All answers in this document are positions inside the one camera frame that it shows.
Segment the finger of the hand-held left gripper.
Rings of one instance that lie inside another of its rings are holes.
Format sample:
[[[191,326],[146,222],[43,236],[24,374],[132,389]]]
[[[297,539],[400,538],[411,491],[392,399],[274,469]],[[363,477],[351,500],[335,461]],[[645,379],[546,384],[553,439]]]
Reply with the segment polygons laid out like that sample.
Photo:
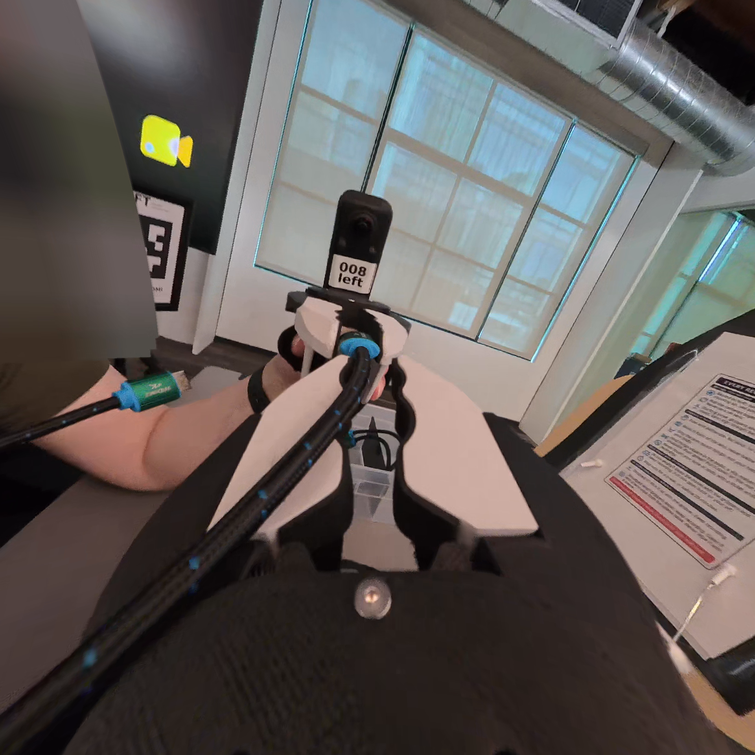
[[[341,304],[326,300],[306,300],[298,307],[295,313],[295,330],[304,343],[300,370],[302,378],[311,372],[315,354],[326,361],[338,355],[341,310]]]
[[[371,315],[377,323],[373,340],[380,351],[378,357],[373,357],[378,363],[391,363],[403,351],[409,337],[411,324],[408,320],[394,313],[372,311]]]

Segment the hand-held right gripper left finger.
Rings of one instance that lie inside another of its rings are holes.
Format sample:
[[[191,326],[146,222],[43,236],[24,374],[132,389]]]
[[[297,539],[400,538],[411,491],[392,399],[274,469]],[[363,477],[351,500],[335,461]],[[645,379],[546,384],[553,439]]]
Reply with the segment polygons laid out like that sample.
[[[354,518],[344,447],[355,415],[355,358],[338,356],[260,415],[209,526],[217,563],[263,568],[288,546],[340,568]]]

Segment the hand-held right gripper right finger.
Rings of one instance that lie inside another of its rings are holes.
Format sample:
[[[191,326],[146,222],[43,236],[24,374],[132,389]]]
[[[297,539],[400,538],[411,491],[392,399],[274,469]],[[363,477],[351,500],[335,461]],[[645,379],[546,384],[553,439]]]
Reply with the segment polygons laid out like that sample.
[[[417,562],[445,543],[523,537],[538,524],[482,410],[408,356],[394,361],[394,520]]]

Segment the clear plastic bin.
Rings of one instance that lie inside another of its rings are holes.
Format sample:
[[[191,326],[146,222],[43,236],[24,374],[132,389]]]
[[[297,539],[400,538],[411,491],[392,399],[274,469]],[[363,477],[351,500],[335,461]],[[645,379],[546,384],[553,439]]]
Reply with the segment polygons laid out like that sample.
[[[368,404],[352,421],[354,444],[348,459],[354,487],[354,514],[358,519],[393,525],[393,465],[400,441],[395,431],[396,412]]]

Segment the person's left forearm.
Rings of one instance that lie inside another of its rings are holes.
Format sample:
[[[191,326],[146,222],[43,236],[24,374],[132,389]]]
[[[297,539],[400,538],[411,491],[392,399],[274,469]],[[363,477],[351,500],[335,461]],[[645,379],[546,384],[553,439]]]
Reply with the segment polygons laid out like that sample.
[[[171,408],[111,410],[33,445],[91,477],[141,492],[174,489],[253,414],[249,380]]]

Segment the person's left hand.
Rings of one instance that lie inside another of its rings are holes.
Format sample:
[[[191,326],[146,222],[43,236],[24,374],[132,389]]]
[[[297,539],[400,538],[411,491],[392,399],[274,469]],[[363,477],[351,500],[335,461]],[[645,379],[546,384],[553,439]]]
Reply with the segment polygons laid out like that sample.
[[[274,401],[301,377],[307,345],[294,328],[281,334],[278,354],[262,367],[260,389],[265,400]]]

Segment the large paned window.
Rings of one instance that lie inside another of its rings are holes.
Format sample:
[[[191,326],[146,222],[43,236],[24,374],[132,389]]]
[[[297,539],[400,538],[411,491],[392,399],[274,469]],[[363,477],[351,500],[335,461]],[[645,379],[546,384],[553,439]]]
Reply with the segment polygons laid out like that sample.
[[[637,156],[372,2],[310,2],[254,262],[319,284],[337,200],[392,206],[372,297],[528,361]]]

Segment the black framed marker sign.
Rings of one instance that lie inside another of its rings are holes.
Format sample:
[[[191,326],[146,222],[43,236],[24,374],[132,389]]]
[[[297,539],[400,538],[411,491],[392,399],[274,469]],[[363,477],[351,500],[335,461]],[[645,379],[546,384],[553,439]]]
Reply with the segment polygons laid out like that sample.
[[[156,196],[134,188],[156,311],[180,306],[193,203],[173,195]]]

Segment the sign stand with white base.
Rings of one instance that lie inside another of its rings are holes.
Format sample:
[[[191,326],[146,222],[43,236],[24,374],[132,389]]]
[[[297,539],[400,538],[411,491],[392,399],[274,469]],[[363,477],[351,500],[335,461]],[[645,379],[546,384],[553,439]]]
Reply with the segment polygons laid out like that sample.
[[[754,545],[719,569],[706,569],[606,477],[717,374],[753,382],[753,337],[722,333],[707,346],[673,354],[670,371],[650,383],[622,415],[560,466],[627,561],[661,626],[683,680],[714,725],[753,752]]]

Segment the instruction sheet in plastic sleeve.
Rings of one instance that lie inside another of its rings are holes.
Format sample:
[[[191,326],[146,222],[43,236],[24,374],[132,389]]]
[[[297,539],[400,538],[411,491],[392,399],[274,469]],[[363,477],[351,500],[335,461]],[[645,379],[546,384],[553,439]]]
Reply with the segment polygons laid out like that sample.
[[[754,538],[754,385],[717,374],[605,479],[706,569]]]

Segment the silver spiral duct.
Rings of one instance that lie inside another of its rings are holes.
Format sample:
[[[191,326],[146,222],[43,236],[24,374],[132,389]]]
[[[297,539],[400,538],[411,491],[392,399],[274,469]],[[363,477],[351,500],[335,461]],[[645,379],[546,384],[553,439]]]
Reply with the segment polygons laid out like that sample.
[[[754,165],[754,114],[646,24],[634,20],[594,85],[724,176]]]

